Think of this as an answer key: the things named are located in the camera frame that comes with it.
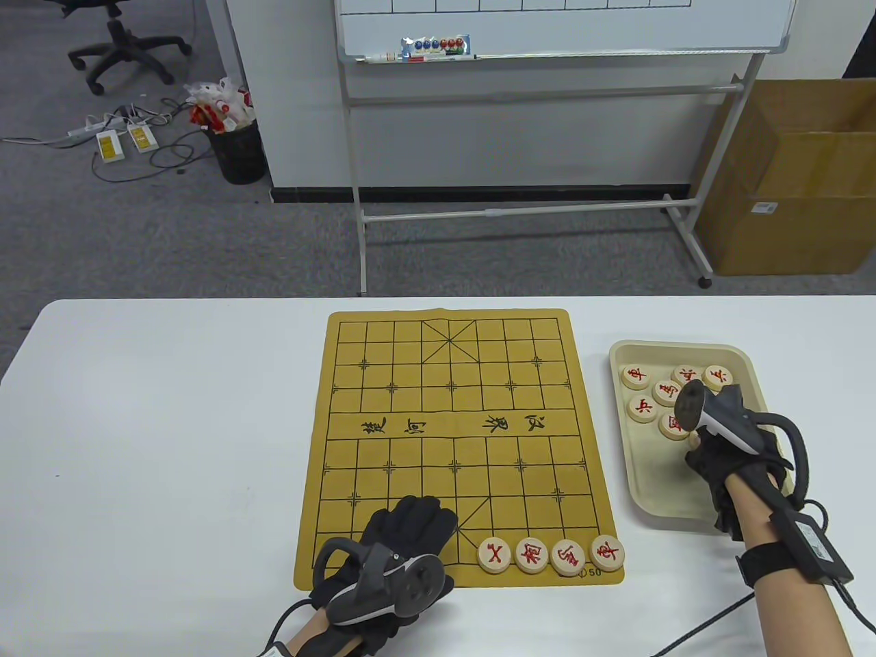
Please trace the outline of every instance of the beige plastic tray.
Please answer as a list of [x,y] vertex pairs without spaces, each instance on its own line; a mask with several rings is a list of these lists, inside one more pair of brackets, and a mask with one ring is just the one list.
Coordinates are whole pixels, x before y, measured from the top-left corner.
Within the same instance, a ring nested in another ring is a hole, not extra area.
[[634,395],[653,389],[634,391],[620,379],[621,368],[631,364],[646,365],[652,383],[670,379],[679,365],[704,368],[722,365],[730,370],[733,383],[742,386],[745,406],[766,411],[767,404],[754,376],[751,360],[742,351],[727,344],[644,343],[625,340],[611,347],[611,371],[618,402],[620,435],[624,444],[626,478],[632,499],[644,511],[662,518],[693,519],[714,523],[715,509],[709,487],[684,462],[687,441],[670,441],[658,426],[658,420],[639,424],[626,414],[626,404]]

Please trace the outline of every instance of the hand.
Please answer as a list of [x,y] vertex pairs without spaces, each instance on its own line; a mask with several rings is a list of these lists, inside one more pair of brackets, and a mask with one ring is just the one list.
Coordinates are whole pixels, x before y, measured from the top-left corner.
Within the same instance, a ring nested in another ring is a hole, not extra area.
[[[363,545],[381,543],[404,559],[418,555],[438,555],[456,531],[458,518],[449,509],[442,509],[437,498],[415,498],[408,496],[396,505],[391,512],[381,509],[369,520],[362,539]],[[341,568],[327,578],[310,594],[315,609],[321,609],[341,590],[359,580],[361,564],[348,558]],[[440,600],[453,590],[454,581],[450,576],[444,579]],[[394,637],[399,628],[412,624],[418,617],[399,618],[387,614],[356,625],[337,627],[350,636],[361,636],[362,645],[352,653],[375,654],[388,639]]]
[[[684,456],[688,466],[709,485],[712,504],[717,511],[715,527],[728,533],[733,540],[742,540],[742,530],[734,505],[734,497],[727,490],[728,477],[743,468],[746,470],[754,469],[781,489],[788,476],[788,470],[794,468],[791,463],[781,457],[775,434],[764,429],[759,431],[766,444],[763,454],[747,454],[721,436],[715,436],[706,429],[700,428],[697,430],[699,439],[692,440],[692,444],[696,445],[695,448]],[[747,489],[741,480],[739,483]]]

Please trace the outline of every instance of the forearm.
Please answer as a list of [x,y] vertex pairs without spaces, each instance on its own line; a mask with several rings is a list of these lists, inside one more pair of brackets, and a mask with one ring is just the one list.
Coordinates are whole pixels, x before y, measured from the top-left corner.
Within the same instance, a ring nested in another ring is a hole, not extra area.
[[[310,621],[301,628],[301,630],[292,637],[286,643],[286,649],[289,651],[289,654],[295,656],[301,650],[301,647],[304,646],[305,643],[309,639],[317,636],[318,634],[322,634],[329,628],[329,619],[326,618],[326,612],[323,609],[320,609],[318,612],[314,614],[314,617],[310,619]],[[361,643],[361,639],[355,637],[350,640],[343,650],[341,650],[334,657],[344,657],[350,653],[350,651]]]
[[[746,548],[779,540],[769,521],[769,507],[738,476],[727,479],[727,491]],[[821,584],[807,582],[799,570],[761,577],[754,596],[769,657],[851,657],[830,596]]]

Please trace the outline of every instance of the office chair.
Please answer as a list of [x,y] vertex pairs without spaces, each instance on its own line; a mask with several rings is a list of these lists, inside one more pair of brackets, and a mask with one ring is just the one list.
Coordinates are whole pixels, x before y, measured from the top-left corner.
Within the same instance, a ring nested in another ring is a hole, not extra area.
[[109,15],[107,27],[109,28],[109,35],[112,37],[112,43],[93,44],[92,46],[77,48],[67,53],[73,68],[79,71],[85,70],[85,61],[82,57],[89,55],[101,56],[101,59],[91,67],[85,78],[88,88],[91,89],[91,93],[94,95],[101,95],[103,93],[103,85],[97,81],[97,78],[108,68],[115,66],[120,61],[136,60],[155,71],[165,84],[173,84],[173,76],[170,75],[164,64],[146,51],[159,46],[177,46],[184,55],[192,54],[192,47],[182,37],[144,37],[140,39],[131,34],[131,30],[125,30],[122,21],[118,20],[122,12],[117,4],[122,2],[122,0],[49,0],[49,2],[54,2],[61,6],[64,18],[77,9],[84,7],[106,7],[107,14]]

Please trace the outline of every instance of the floor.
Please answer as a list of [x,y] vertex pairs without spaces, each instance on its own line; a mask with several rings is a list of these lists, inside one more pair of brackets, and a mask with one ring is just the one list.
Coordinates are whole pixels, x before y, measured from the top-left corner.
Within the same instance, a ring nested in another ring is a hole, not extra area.
[[[188,2],[121,7],[135,33],[192,35]],[[180,84],[223,75],[202,0],[195,9],[195,55],[157,52]],[[62,20],[54,3],[0,0],[3,137],[57,138],[89,113],[185,98],[180,84],[165,87],[134,64],[110,70],[106,95],[91,95],[65,52],[105,40],[104,22],[98,10]],[[190,129],[181,117],[159,138]],[[207,146],[201,135],[190,139],[198,151]],[[272,205],[268,179],[232,187],[213,159],[112,185],[92,175],[93,152],[0,144],[0,375],[39,310],[56,299],[356,293],[349,206]],[[134,159],[101,169],[117,178],[152,171]],[[701,291],[656,212],[380,224],[369,228],[369,242],[369,285],[378,296],[876,293],[876,258],[852,276],[716,279]]]

